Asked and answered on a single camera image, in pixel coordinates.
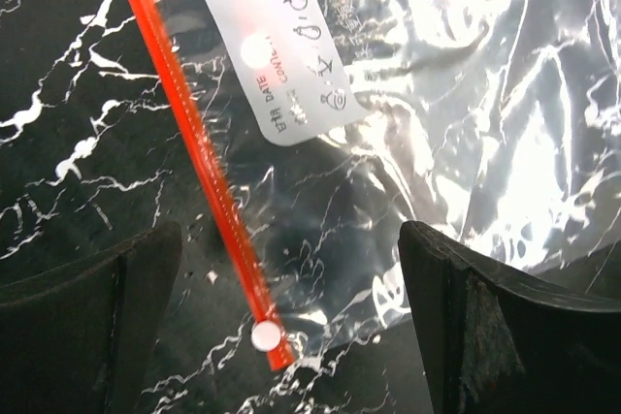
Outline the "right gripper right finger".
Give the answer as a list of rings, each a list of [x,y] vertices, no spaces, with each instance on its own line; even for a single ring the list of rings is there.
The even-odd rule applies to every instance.
[[[437,413],[616,413],[620,294],[567,288],[408,221],[398,240]]]

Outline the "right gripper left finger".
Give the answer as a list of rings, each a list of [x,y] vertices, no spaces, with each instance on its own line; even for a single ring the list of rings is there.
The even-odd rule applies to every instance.
[[[2,412],[133,412],[181,257],[181,227],[166,222],[2,281]]]

